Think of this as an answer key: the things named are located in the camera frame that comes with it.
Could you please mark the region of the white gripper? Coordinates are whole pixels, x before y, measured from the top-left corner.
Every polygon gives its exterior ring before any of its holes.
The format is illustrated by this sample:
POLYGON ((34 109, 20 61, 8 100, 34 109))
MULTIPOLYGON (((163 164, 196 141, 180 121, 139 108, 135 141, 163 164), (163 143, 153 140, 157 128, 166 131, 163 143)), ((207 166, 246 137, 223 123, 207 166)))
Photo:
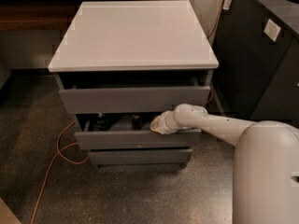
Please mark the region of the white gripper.
POLYGON ((183 126, 176 121, 174 111, 166 111, 150 123, 150 129, 155 133, 171 134, 182 130, 183 126))

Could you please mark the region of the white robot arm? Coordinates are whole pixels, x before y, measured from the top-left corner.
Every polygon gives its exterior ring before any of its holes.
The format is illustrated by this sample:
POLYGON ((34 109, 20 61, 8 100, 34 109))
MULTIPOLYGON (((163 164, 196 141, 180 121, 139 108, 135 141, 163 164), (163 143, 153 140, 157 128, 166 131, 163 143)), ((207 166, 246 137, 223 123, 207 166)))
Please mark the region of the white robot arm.
POLYGON ((210 115, 179 105, 155 118, 160 134, 199 128, 235 147, 233 224, 299 224, 299 130, 278 121, 210 115))

